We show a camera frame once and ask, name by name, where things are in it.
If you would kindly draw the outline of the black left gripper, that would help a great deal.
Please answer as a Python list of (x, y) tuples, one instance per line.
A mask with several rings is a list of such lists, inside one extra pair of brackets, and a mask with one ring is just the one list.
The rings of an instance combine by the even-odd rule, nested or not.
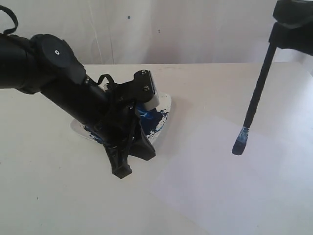
[[(94, 134), (103, 144), (111, 164), (111, 172), (118, 178), (132, 173), (128, 155), (149, 161), (156, 151), (145, 135), (135, 114), (136, 101), (121, 101), (116, 94), (117, 83), (107, 83), (102, 89), (94, 83)], [(134, 127), (132, 143), (126, 140)]]

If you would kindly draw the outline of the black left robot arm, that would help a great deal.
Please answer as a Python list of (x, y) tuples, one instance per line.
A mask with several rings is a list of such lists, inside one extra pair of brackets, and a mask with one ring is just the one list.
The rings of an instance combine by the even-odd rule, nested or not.
[(157, 91), (148, 70), (137, 71), (122, 84), (109, 74), (94, 81), (66, 41), (50, 34), (31, 39), (1, 34), (0, 86), (41, 93), (87, 127), (102, 140), (118, 178), (131, 174), (129, 156), (147, 161), (156, 155), (137, 109), (138, 104), (154, 108)]

